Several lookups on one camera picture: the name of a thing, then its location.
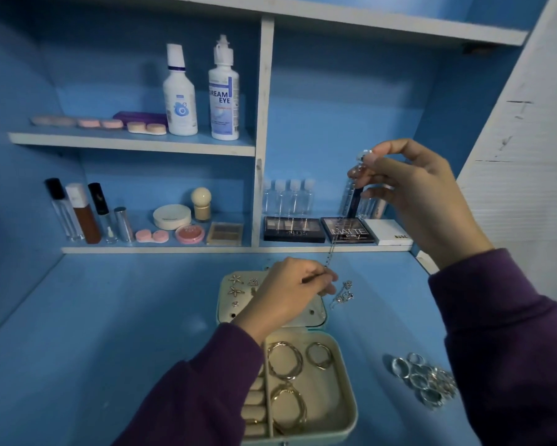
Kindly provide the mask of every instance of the jewelry box lid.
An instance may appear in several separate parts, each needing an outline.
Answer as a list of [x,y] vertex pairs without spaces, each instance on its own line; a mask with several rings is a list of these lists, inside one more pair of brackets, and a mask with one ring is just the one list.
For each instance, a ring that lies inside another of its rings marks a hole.
[[[266,270],[237,270],[223,277],[218,292],[217,322],[231,322],[256,297],[267,273]],[[323,329],[327,317],[324,301],[316,295],[299,316],[283,327]]]

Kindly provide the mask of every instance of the hand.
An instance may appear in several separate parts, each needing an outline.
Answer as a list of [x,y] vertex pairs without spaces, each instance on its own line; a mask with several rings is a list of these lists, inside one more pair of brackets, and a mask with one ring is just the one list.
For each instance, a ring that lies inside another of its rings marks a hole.
[[316,294],[335,294],[338,276],[317,261],[286,258],[275,263],[250,303],[233,319],[258,344],[296,318]]
[[[394,153],[412,165],[384,157]],[[368,188],[361,196],[391,203],[405,230],[440,269],[494,248],[476,224],[448,162],[412,139],[376,145],[361,169],[351,169],[348,175],[356,178],[356,188],[392,187]]]

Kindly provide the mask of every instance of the purple sweatshirt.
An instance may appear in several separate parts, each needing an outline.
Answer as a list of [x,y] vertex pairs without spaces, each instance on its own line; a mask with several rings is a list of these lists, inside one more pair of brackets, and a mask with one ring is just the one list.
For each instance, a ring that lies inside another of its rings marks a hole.
[[[430,277],[468,419],[484,445],[557,445],[557,302],[537,294],[505,249]],[[171,368],[114,446],[238,445],[262,350],[221,324]]]

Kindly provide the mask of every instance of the fingernail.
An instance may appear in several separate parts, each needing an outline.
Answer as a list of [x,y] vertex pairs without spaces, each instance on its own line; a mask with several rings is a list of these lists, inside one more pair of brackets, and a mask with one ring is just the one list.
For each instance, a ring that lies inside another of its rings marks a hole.
[[363,157],[363,164],[367,166],[372,166],[375,163],[375,160],[378,159],[378,156],[375,153],[368,153]]

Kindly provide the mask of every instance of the blue desk surface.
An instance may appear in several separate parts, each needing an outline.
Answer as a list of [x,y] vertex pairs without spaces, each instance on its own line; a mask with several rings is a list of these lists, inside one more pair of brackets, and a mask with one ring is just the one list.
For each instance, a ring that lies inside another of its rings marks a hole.
[[[64,256],[0,329],[0,446],[108,445],[157,379],[208,340],[221,278],[284,256]],[[382,252],[338,253],[332,268],[355,293],[328,322],[359,406],[346,444],[478,445],[459,398],[430,412],[384,366],[408,352],[449,366],[422,267]]]

